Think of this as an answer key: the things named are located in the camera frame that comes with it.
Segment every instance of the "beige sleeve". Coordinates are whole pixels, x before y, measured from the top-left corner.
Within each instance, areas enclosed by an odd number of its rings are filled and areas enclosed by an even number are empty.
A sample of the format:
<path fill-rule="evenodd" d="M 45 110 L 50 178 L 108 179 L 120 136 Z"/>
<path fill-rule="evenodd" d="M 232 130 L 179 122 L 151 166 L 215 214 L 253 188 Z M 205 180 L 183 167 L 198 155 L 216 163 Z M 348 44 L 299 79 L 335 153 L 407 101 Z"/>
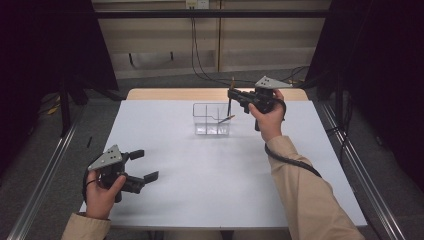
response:
<path fill-rule="evenodd" d="M 312 165 L 297 153 L 287 136 L 275 137 L 267 146 L 277 155 Z M 306 169 L 271 157 L 269 162 L 293 240 L 364 239 L 340 207 L 329 183 Z"/>
<path fill-rule="evenodd" d="M 103 240 L 110 228 L 109 220 L 87 218 L 72 213 L 62 235 L 62 240 Z"/>

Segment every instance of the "hand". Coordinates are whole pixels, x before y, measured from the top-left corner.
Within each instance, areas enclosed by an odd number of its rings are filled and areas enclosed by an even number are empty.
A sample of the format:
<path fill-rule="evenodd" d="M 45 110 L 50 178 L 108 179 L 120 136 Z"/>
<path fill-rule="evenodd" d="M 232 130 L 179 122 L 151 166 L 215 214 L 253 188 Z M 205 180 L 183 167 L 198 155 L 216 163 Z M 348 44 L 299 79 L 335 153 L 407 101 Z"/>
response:
<path fill-rule="evenodd" d="M 278 89 L 274 89 L 274 98 L 284 100 L 283 94 Z M 258 120 L 258 126 L 261 130 L 262 139 L 268 142 L 274 137 L 282 136 L 281 123 L 283 121 L 284 109 L 281 104 L 274 104 L 271 112 L 263 114 L 252 103 L 249 104 L 249 110 Z"/>
<path fill-rule="evenodd" d="M 99 171 L 90 171 L 87 176 L 87 183 L 98 179 Z M 85 216 L 106 220 L 109 217 L 110 210 L 115 203 L 115 196 L 125 184 L 125 176 L 119 176 L 110 189 L 101 188 L 98 181 L 94 181 L 87 186 L 87 210 Z"/>

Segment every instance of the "transparent container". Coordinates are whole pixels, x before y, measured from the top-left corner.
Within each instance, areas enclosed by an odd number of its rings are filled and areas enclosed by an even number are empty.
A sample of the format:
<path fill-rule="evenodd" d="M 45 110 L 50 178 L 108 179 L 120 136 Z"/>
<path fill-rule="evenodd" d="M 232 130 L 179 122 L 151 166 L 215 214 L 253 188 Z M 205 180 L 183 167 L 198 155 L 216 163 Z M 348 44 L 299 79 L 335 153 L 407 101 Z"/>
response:
<path fill-rule="evenodd" d="M 193 104 L 194 132 L 198 135 L 228 135 L 228 103 Z"/>

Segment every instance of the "black cable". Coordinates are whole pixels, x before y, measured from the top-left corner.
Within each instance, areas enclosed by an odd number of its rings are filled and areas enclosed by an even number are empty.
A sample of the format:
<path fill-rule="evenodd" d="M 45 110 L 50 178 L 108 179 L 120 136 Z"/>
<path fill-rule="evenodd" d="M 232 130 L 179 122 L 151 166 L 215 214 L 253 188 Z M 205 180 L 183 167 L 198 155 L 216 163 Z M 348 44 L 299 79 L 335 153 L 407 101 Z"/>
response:
<path fill-rule="evenodd" d="M 208 81 L 214 81 L 220 84 L 224 84 L 226 86 L 230 86 L 231 84 L 228 83 L 224 83 L 221 81 L 233 81 L 233 79 L 228 79 L 228 78 L 218 78 L 218 79 L 214 79 L 211 78 L 204 70 L 202 67 L 202 64 L 200 63 L 200 57 L 199 57 L 199 50 L 198 50 L 198 46 L 197 46 L 197 30 L 196 30 L 196 20 L 194 18 L 191 18 L 191 31 L 192 31 L 192 46 L 191 46 L 191 66 L 193 68 L 194 73 L 196 74 L 196 76 L 198 76 L 199 78 L 203 79 L 203 80 L 208 80 Z M 194 49 L 196 50 L 196 57 L 197 57 L 197 62 L 199 64 L 199 68 L 202 71 L 202 74 L 204 75 L 201 76 L 199 75 L 199 73 L 196 71 L 195 67 L 194 67 Z M 293 68 L 291 70 L 291 74 L 290 76 L 281 79 L 281 80 L 277 80 L 277 81 L 281 81 L 284 82 L 285 80 L 288 80 L 290 78 L 293 78 L 294 76 L 296 76 L 299 72 L 301 72 L 303 69 L 305 68 L 309 68 L 309 66 L 299 66 L 296 68 Z M 252 83 L 255 84 L 256 82 L 253 81 L 249 81 L 249 80 L 241 80 L 241 79 L 234 79 L 235 82 L 245 82 L 245 83 Z"/>
<path fill-rule="evenodd" d="M 217 82 L 220 84 L 224 84 L 226 86 L 230 86 L 230 84 L 228 83 L 223 83 L 220 82 L 218 80 L 215 80 L 211 77 L 209 77 L 205 71 L 203 70 L 202 64 L 200 63 L 200 57 L 199 57 L 199 50 L 197 48 L 197 34 L 196 34 L 196 21 L 194 20 L 194 18 L 191 18 L 191 67 L 193 68 L 194 73 L 196 74 L 196 76 L 198 76 L 199 78 L 203 79 L 203 80 L 208 80 L 208 81 L 213 81 L 213 82 Z M 199 75 L 199 73 L 197 73 L 195 67 L 194 67 L 194 48 L 196 49 L 196 56 L 197 56 L 197 61 L 199 63 L 199 67 L 200 70 L 202 71 L 202 73 L 205 75 L 205 77 Z"/>
<path fill-rule="evenodd" d="M 303 169 L 306 169 L 306 170 L 312 172 L 317 177 L 321 177 L 321 174 L 319 174 L 319 172 L 317 170 L 315 170 L 315 168 L 313 168 L 311 165 L 304 163 L 302 161 L 297 161 L 297 160 L 293 160 L 293 159 L 290 159 L 290 158 L 279 156 L 279 155 L 275 154 L 274 152 L 272 152 L 266 144 L 265 144 L 265 152 L 266 152 L 266 154 L 268 154 L 268 156 L 274 158 L 277 161 L 280 161 L 280 162 L 283 162 L 283 163 L 288 163 L 288 164 L 291 164 L 291 165 L 294 165 L 294 166 L 297 166 L 297 167 L 301 167 Z"/>

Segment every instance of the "table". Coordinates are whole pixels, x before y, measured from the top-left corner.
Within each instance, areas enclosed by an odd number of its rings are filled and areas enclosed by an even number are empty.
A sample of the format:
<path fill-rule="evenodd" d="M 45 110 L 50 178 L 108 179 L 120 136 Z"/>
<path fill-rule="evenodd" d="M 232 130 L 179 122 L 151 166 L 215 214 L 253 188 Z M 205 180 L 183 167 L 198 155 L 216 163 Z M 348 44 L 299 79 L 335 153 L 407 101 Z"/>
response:
<path fill-rule="evenodd" d="M 290 101 L 307 99 L 299 89 L 284 89 L 283 94 L 288 107 L 283 132 L 291 136 L 301 154 L 312 156 L 310 160 L 332 184 L 352 221 L 366 225 L 312 102 Z M 140 195 L 123 193 L 122 202 L 110 215 L 113 227 L 287 227 L 253 117 L 233 101 L 236 117 L 228 136 L 194 134 L 193 103 L 226 102 L 226 89 L 135 89 L 128 99 L 146 100 L 122 102 L 105 149 L 113 144 L 123 152 L 144 149 L 145 157 L 128 162 L 126 171 L 141 177 L 159 170 L 159 179 L 146 185 Z"/>

